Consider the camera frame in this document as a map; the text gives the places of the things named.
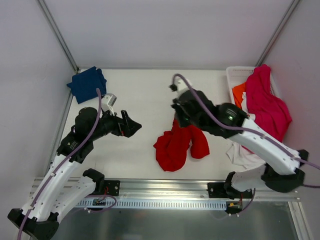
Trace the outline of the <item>red t shirt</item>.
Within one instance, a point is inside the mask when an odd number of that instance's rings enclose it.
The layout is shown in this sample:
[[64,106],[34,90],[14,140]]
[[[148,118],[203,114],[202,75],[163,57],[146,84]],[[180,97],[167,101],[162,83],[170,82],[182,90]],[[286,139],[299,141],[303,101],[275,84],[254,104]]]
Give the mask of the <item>red t shirt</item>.
[[197,127],[189,125],[180,127],[176,119],[172,128],[164,131],[153,145],[155,159],[165,172],[176,172],[186,163],[187,153],[193,159],[200,160],[210,154],[210,148],[204,133]]

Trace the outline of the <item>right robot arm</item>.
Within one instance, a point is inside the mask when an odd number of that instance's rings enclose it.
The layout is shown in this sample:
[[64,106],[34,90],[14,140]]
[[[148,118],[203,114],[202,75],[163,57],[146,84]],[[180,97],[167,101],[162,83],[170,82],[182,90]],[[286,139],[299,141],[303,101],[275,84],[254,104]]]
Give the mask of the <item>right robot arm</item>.
[[264,164],[242,172],[230,172],[224,193],[230,199],[254,188],[268,187],[289,193],[303,186],[305,173],[301,161],[308,159],[306,150],[293,150],[260,128],[243,110],[226,102],[214,105],[202,91],[177,90],[172,101],[175,118],[182,128],[191,125],[216,137],[240,144],[260,157]]

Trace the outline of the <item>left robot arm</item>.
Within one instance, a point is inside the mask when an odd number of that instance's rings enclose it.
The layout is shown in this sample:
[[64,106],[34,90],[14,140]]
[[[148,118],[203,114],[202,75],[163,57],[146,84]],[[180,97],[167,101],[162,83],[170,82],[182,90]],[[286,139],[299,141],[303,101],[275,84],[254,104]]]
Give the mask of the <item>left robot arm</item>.
[[107,134],[130,138],[141,128],[142,125],[132,120],[125,110],[118,117],[109,110],[82,108],[30,200],[23,207],[10,210],[7,218],[19,229],[17,238],[25,233],[35,240],[50,240],[78,202],[91,194],[104,194],[104,174],[89,168],[68,193],[60,195],[73,171],[94,149],[95,140]]

